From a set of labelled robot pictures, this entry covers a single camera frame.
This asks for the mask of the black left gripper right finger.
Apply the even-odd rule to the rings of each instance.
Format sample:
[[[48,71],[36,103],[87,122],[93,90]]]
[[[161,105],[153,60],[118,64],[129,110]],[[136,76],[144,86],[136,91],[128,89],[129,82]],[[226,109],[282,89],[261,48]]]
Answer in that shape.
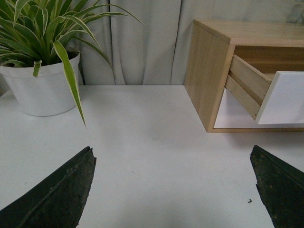
[[[255,145],[250,161],[257,190],[276,228],[304,226],[304,173]]]

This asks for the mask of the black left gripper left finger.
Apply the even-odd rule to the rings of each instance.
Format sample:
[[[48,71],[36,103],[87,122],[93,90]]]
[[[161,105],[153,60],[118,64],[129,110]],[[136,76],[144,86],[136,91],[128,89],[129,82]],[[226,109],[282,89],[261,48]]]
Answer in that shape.
[[[96,166],[85,147],[23,196],[0,211],[2,228],[75,228],[89,196]]]

